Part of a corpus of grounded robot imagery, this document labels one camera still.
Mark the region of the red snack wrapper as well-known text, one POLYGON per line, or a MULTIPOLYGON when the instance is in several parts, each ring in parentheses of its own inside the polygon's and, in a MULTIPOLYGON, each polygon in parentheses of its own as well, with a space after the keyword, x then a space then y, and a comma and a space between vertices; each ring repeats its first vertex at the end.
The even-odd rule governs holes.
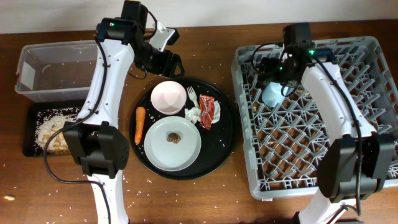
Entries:
POLYGON ((221 106, 214 97, 200 95, 200 124, 205 129, 210 130, 211 125, 217 123, 221 116, 221 106))

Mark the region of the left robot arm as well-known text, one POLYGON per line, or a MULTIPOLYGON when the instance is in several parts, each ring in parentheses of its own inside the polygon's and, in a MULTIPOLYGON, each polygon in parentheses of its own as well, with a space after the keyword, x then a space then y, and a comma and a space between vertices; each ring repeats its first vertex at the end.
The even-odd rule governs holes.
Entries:
POLYGON ((131 65, 167 78, 183 69, 180 56, 165 49, 177 41, 178 31, 155 22, 155 31, 146 35, 150 15, 139 1, 125 1, 119 17, 104 18, 97 25, 98 55, 85 104, 76 121, 62 129, 75 164, 93 189, 98 223, 129 223, 122 177, 130 142, 118 129, 118 114, 131 65))

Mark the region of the grey round plate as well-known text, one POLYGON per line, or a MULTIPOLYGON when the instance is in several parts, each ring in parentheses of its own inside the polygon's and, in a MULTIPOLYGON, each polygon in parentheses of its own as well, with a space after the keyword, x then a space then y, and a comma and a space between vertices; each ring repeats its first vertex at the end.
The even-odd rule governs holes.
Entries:
POLYGON ((156 168, 176 172, 189 167, 201 151, 201 136, 198 128, 179 116, 168 116, 156 121, 144 138, 144 152, 156 168), (181 137, 178 144, 167 141, 170 133, 181 137))

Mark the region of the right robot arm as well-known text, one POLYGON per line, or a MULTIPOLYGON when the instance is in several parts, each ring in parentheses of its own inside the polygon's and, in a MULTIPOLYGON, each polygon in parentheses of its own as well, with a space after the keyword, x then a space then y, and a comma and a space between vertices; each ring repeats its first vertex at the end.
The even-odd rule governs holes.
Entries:
POLYGON ((266 58, 260 78, 282 86, 302 85, 315 102, 331 146, 317 167, 318 190, 294 216, 295 223, 334 223, 361 201, 383 189, 395 153, 391 134, 378 134, 344 84, 338 61, 328 47, 316 47, 307 23, 283 29, 278 59, 266 58))

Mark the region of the brown food lump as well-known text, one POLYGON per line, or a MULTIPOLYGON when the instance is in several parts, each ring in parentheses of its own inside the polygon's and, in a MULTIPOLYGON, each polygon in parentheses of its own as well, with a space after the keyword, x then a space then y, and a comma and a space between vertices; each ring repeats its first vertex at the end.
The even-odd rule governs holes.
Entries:
POLYGON ((167 136, 167 141, 168 141, 168 142, 172 142, 172 143, 174 143, 174 144, 178 144, 178 143, 181 141, 181 137, 180 137, 180 135, 177 134, 177 133, 170 133, 170 134, 167 136))

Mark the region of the white bowl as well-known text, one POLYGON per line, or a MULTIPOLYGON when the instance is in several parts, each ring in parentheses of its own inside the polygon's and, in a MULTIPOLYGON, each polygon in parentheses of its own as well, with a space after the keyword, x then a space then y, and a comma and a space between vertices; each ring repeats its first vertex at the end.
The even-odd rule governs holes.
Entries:
POLYGON ((153 88, 150 100, 157 111, 165 115, 173 115, 185 106, 187 93, 178 82, 164 81, 153 88))

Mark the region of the light blue cup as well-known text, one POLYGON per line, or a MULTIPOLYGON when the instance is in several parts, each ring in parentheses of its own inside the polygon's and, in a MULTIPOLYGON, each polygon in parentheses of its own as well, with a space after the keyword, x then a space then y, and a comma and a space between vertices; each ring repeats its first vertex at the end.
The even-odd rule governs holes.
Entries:
POLYGON ((279 83, 270 82, 265 89, 262 91, 261 99, 262 102, 268 107, 275 107, 281 105, 285 98, 294 92, 294 88, 288 86, 282 86, 279 83))

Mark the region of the rice and nuts pile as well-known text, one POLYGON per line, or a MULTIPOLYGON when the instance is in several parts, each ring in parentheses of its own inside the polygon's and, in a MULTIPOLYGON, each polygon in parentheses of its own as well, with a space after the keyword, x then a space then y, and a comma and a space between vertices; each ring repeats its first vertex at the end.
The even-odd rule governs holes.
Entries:
MULTIPOLYGON (((69 107, 39 111, 37 114, 38 120, 36 121, 37 127, 35 129, 35 150, 37 152, 39 149, 43 151, 49 137, 63 128, 65 122, 76 121, 79 110, 79 108, 69 107)), ((70 150, 62 133, 56 135, 47 148, 48 155, 69 153, 70 150)))

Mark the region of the orange carrot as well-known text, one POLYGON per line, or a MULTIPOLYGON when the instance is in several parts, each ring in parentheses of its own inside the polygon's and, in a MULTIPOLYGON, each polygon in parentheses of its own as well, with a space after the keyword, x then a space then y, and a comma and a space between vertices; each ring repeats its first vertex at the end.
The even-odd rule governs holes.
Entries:
POLYGON ((146 109, 144 107, 136 108, 136 132, 134 136, 134 143, 140 144, 144 130, 144 123, 146 118, 146 109))

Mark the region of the white napkin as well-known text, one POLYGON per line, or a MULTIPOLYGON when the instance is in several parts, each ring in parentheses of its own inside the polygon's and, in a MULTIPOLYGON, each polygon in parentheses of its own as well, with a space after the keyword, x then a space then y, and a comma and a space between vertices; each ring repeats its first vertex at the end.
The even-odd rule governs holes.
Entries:
POLYGON ((184 109, 185 119, 189 120, 193 124, 201 121, 201 109, 193 107, 191 109, 184 109))

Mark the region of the white plastic fork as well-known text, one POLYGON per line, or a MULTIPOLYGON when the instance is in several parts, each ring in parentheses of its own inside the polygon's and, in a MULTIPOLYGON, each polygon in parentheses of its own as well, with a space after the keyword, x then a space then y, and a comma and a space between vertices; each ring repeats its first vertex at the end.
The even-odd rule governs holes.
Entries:
POLYGON ((197 95, 196 95, 195 90, 193 89, 192 86, 187 88, 187 93, 188 93, 189 99, 193 102, 194 106, 196 108, 200 109, 200 105, 197 102, 197 95))

